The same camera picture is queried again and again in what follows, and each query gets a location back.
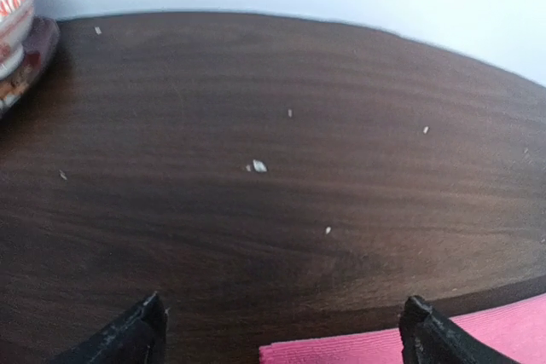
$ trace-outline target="wood grain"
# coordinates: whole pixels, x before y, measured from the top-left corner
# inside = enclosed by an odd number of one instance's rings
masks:
[[[362,27],[145,14],[61,23],[34,91],[0,124],[5,361],[156,290],[169,362],[394,326],[414,293],[546,292],[546,94],[513,74]]]

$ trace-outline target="pink towel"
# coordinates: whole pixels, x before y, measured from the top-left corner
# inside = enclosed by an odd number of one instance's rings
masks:
[[[546,362],[546,294],[452,320],[513,360]],[[274,343],[259,351],[262,364],[402,363],[398,329]]]

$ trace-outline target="pink cloth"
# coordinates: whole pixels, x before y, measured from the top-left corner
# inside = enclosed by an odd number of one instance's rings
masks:
[[[452,320],[513,360],[546,362],[546,294]],[[262,364],[402,363],[398,329],[274,343],[259,351]]]

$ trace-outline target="red and white bowl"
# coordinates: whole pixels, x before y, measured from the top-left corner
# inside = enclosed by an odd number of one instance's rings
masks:
[[[22,62],[22,43],[34,19],[34,0],[0,0],[0,79]]]

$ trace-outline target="bowl base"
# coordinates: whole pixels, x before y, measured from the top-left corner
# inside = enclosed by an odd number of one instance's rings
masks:
[[[28,37],[13,59],[13,69],[8,76],[0,79],[0,118],[8,111],[41,77],[51,62],[59,43],[59,26],[52,19],[36,17]]]

